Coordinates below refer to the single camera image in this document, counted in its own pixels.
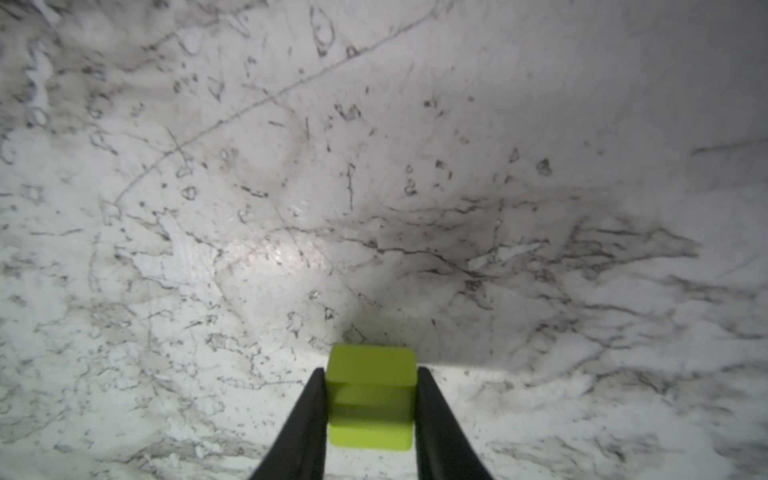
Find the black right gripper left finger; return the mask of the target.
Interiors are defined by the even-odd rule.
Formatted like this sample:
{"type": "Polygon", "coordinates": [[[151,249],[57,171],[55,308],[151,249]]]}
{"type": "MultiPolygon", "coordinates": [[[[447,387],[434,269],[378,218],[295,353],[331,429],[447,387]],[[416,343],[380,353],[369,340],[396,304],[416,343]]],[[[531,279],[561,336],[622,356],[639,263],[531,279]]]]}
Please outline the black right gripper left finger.
{"type": "Polygon", "coordinates": [[[327,425],[325,371],[317,368],[250,480],[322,480],[327,425]]]}

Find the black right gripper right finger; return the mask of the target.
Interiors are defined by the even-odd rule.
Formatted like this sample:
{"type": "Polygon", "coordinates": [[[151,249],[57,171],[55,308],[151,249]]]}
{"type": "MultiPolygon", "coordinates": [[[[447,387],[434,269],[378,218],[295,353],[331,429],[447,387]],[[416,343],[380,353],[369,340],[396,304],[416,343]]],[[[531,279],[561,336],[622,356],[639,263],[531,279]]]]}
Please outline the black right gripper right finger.
{"type": "Polygon", "coordinates": [[[414,419],[420,480],[492,479],[426,367],[417,370],[414,419]]]}

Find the lime green wood cube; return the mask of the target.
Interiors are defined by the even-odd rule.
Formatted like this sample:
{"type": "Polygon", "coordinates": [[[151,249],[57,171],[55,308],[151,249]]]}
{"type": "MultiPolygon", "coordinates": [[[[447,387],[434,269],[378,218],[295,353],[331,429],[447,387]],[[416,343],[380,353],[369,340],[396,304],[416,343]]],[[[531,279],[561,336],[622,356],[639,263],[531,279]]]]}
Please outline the lime green wood cube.
{"type": "Polygon", "coordinates": [[[417,386],[413,350],[335,345],[325,382],[331,445],[396,452],[411,449],[417,386]]]}

